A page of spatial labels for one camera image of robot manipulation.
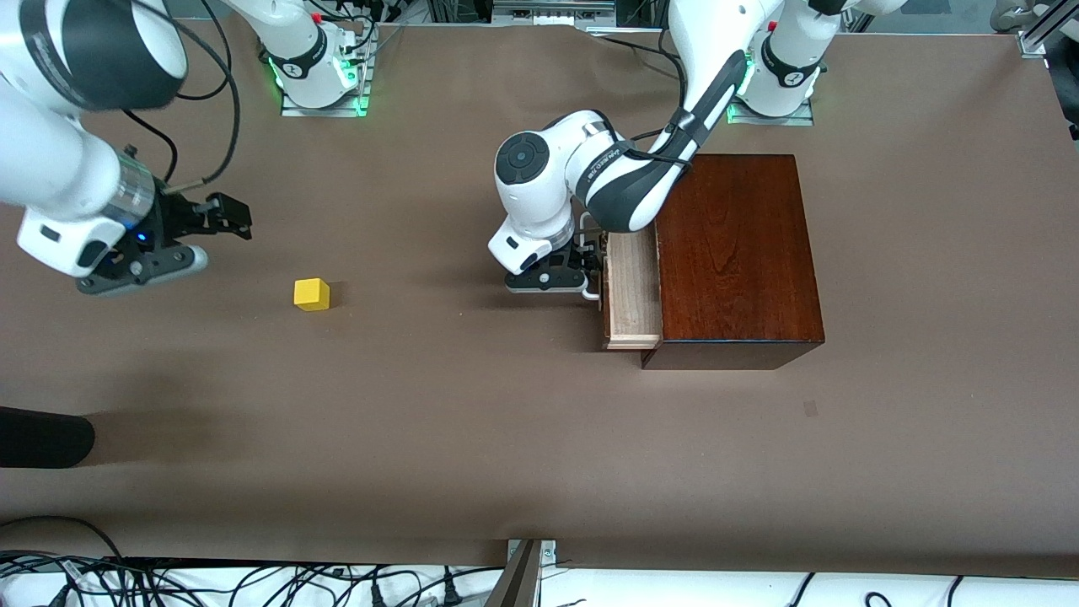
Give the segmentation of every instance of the power cord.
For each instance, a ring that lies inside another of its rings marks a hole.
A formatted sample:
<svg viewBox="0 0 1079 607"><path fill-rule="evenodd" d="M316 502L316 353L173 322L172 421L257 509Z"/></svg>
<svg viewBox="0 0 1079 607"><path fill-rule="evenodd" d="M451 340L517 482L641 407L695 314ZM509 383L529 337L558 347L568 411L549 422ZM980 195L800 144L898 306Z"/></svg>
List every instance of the power cord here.
<svg viewBox="0 0 1079 607"><path fill-rule="evenodd" d="M482 574L484 571L501 571L505 567L478 567L476 569L466 569L464 571L454 571L454 572L450 574L449 576L443 577L442 579L440 579L438 581L435 581L435 582L432 582L429 584L420 587L419 590L416 590L412 594L406 596L395 607L405 607L405 605L407 605L409 601L414 601L413 605L419 605L420 597L423 596L423 593L425 593L428 590L437 587L438 584L445 583L446 580L452 580L452 579L455 579L455 578L460 578L462 576L470 576L473 574Z"/></svg>
<svg viewBox="0 0 1079 607"><path fill-rule="evenodd" d="M106 0L106 1L112 2L117 6L121 8L125 6L126 2L129 2L131 4L138 5L144 11L148 11L149 13L155 15L158 18L172 24L173 27L175 27L181 33L191 39L195 44L202 47L202 50L205 51L206 54L208 54L210 58L214 59L214 63L216 63L217 66L221 69L221 72L224 74L226 81L229 83L230 92L232 93L232 132L229 137L229 147L228 149L226 149L224 157L221 160L221 163L218 165L218 167L214 169L214 171L210 173L209 175L202 177L197 181L193 181L191 183L167 188L165 190L165 193L180 192L191 188L205 185L206 183L216 180L218 177L221 176L222 173L224 173L224 169L228 168L229 164L232 162L232 156L236 151L236 139L240 138L240 88L238 86L236 86L236 80L232 77L232 69L224 63L221 56L217 54L217 51L215 51L213 46L207 44L205 40L200 38L197 33L191 31L191 29L188 28L188 26L179 23L177 19L173 18L172 16L161 11L160 9L147 4L144 0Z"/></svg>
<svg viewBox="0 0 1079 607"><path fill-rule="evenodd" d="M883 595L883 594L880 594L879 592L868 593L865 595L865 598L862 601L862 603L863 603L863 605L865 605L865 607L877 607L877 606L873 605L873 599L874 598L879 598L884 603L884 607L891 607L891 601L888 601L888 597L885 596L885 595Z"/></svg>
<svg viewBox="0 0 1079 607"><path fill-rule="evenodd" d="M641 3L637 6L637 10L630 13L629 16L626 17L626 20L623 22L623 26L629 26L629 22L633 20L639 15L641 15L641 11L643 11L645 6L653 6L659 0L640 0L640 1Z"/></svg>
<svg viewBox="0 0 1079 607"><path fill-rule="evenodd" d="M217 15L214 14L214 9L210 8L209 2L206 0L200 0L203 8L206 9L206 14L209 15L210 20L214 22L214 27L217 28L217 35L221 37L221 44L224 45L224 64L228 66L229 70L232 71L232 47L229 46L229 39L224 36L224 29L221 28L221 22L217 20ZM222 78L221 83L217 85L213 91L204 95L185 95L183 93L177 93L176 96L180 99L186 99L189 101L202 101L213 97L216 97L218 93L224 91L224 87L229 85L229 79Z"/></svg>
<svg viewBox="0 0 1079 607"><path fill-rule="evenodd" d="M655 54L657 54L657 55L666 58L668 61L670 61L670 64L672 66L674 66L675 73L678 73L678 102L679 102L679 106L683 106L683 105L685 105L685 93L686 93L686 88L688 86L687 81L686 81L686 77L685 77L685 68L682 67L682 61L681 61L681 59L677 55L674 55L673 53L670 53L669 51L667 51L667 50L665 50L663 47L664 39L666 37L667 37L667 30L666 29L659 32L659 39L657 41L658 45L659 45L658 49L653 49L651 46L645 46L643 44L638 44L636 42L627 42L625 40L616 40L614 38L607 38L607 37L601 37L600 40L604 40L604 41L610 42L612 44L618 44L620 46L628 46L630 49L636 49L638 51L644 51L645 53L655 53Z"/></svg>
<svg viewBox="0 0 1079 607"><path fill-rule="evenodd" d="M442 581L446 583L446 598L442 599L442 607L456 607L464 603L461 595L457 594L457 587L453 583L453 578L450 577L450 566L447 565L445 572L442 574Z"/></svg>
<svg viewBox="0 0 1079 607"><path fill-rule="evenodd" d="M952 607L952 599L955 597L955 590L959 588L959 583L962 582L964 576L956 576L955 581L947 589L947 607Z"/></svg>
<svg viewBox="0 0 1079 607"><path fill-rule="evenodd" d="M153 133L154 135L156 135L162 141L165 141L166 146L168 146L168 152L172 155L172 157L168 161L168 168L165 170L165 176L161 178L162 181L164 181L164 182L167 183L168 180L173 178L173 171L176 170L176 163L179 160L180 152L176 148L176 141L174 141L172 137L169 137L168 135L166 135L164 132L162 132L161 129L159 129L153 124L150 124L149 122L147 122L146 120L144 120L139 115L136 115L135 112L133 112L132 110L125 109L124 110L124 115L126 115L127 118L134 120L142 128L146 128L147 130L149 130L149 132Z"/></svg>
<svg viewBox="0 0 1079 607"><path fill-rule="evenodd" d="M802 580L802 584L798 585L798 592L794 595L794 601L791 601L787 607L798 607L798 603L802 603L802 595L806 593L806 587L809 585L809 580L811 580L816 575L816 572L810 572L805 577L805 579Z"/></svg>
<svg viewBox="0 0 1079 607"><path fill-rule="evenodd" d="M117 543L112 541L112 538L110 538L108 534L99 529L93 523L90 523L88 521L84 521L82 519L78 519L76 516L64 516L58 514L39 514L36 516L23 516L19 519L13 519L11 521L5 521L4 523L0 523L0 529L4 527L10 527L12 525L19 525L24 523L33 523L33 522L44 522L44 521L51 521L57 523L70 523L90 529L91 532L94 533L95 536L98 537L98 539L100 539L105 543L106 547L108 547L109 552L111 552L113 557L115 557L117 564L119 565L124 564L124 555L120 553L120 549L117 547ZM76 592L80 592L78 580L76 580L70 574L67 574L67 576L68 576L68 583L74 589ZM117 570L117 577L120 580L121 588L126 585L125 582L126 574L124 572L123 569Z"/></svg>
<svg viewBox="0 0 1079 607"><path fill-rule="evenodd" d="M371 578L371 607L386 607L386 601L382 598L382 591L379 590L378 574Z"/></svg>

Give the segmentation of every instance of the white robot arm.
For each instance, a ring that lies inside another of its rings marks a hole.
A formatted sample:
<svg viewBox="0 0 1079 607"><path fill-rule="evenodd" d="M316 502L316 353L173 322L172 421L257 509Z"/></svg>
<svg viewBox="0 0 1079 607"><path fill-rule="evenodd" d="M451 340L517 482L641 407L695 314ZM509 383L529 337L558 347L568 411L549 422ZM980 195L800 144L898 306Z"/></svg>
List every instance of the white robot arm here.
<svg viewBox="0 0 1079 607"><path fill-rule="evenodd" d="M318 23L302 0L228 3L263 39L297 104L330 105L356 86L341 64L354 35ZM176 96L187 56L164 14L162 0L0 2L0 201L26 208L19 246L81 278L84 292L201 270L206 252L179 244L185 235L250 237L246 205L165 193L145 165L80 122L83 111L158 108Z"/></svg>
<svg viewBox="0 0 1079 607"><path fill-rule="evenodd" d="M862 0L861 5L884 14L904 1ZM558 284L551 281L549 265L543 265L546 256L573 248L572 198L603 230L632 232L647 225L743 84L741 98L757 113L779 116L797 109L812 93L839 14L859 2L787 0L769 33L763 26L781 3L671 2L670 32L685 67L686 95L647 152L637 150L596 110L571 113L503 142L494 178L507 217L488 249L510 273L510 290L585 290L587 279L578 279L579 272L569 278L573 284ZM748 72L748 56L753 73ZM537 272L536 280L515 277Z"/></svg>
<svg viewBox="0 0 1079 607"><path fill-rule="evenodd" d="M357 86L355 67L349 65L357 56L356 36L320 16L313 18L303 0L222 1L258 33L282 87L297 105L323 108Z"/></svg>
<svg viewBox="0 0 1079 607"><path fill-rule="evenodd" d="M746 78L746 49L780 0L674 0L670 28L686 73L686 96L648 152L636 150L602 113L584 110L498 149L495 185L508 217L488 243L520 274L569 243L575 195L605 230L648 224L684 164L704 144Z"/></svg>

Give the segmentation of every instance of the metal frame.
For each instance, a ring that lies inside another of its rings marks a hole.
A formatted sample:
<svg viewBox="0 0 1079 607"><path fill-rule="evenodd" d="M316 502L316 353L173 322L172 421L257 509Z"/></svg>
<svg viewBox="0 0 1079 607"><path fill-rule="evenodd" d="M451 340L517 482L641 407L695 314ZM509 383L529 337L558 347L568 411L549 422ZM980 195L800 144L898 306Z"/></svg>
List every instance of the metal frame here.
<svg viewBox="0 0 1079 607"><path fill-rule="evenodd" d="M1057 0L1034 22L1026 31L1019 33L1019 46L1024 57L1040 57L1046 54L1042 45L1047 38L1057 31L1073 17L1079 15L1079 0Z"/></svg>
<svg viewBox="0 0 1079 607"><path fill-rule="evenodd" d="M564 23L588 27L617 26L615 0L494 0L491 23L548 25Z"/></svg>
<svg viewBox="0 0 1079 607"><path fill-rule="evenodd" d="M533 607L542 567L556 564L554 540L513 540L509 564L483 607Z"/></svg>

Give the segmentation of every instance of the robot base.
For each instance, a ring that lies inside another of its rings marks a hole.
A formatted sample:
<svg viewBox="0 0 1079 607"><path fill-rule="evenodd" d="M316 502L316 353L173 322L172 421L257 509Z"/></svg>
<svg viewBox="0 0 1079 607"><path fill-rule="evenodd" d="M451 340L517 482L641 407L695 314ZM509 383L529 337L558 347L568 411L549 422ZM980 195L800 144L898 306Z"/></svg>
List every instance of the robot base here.
<svg viewBox="0 0 1079 607"><path fill-rule="evenodd" d="M351 30L345 30L345 41L349 44L356 43L356 35ZM371 79L374 77L374 61L378 57L372 56L374 50L379 47L379 28L374 27L371 38L366 44L356 49L353 53L343 57L343 60L355 61L354 66L343 66L344 78L358 82L356 86L346 92L337 102L324 108L306 108L297 105L287 94L282 92L281 114L284 116L323 116L323 118L363 118L367 115L367 104L371 97Z"/></svg>
<svg viewBox="0 0 1079 607"><path fill-rule="evenodd" d="M773 118L761 115L749 109L745 101L735 97L727 106L728 124L764 124L770 126L812 126L812 104L809 99L802 101L798 109L790 115Z"/></svg>

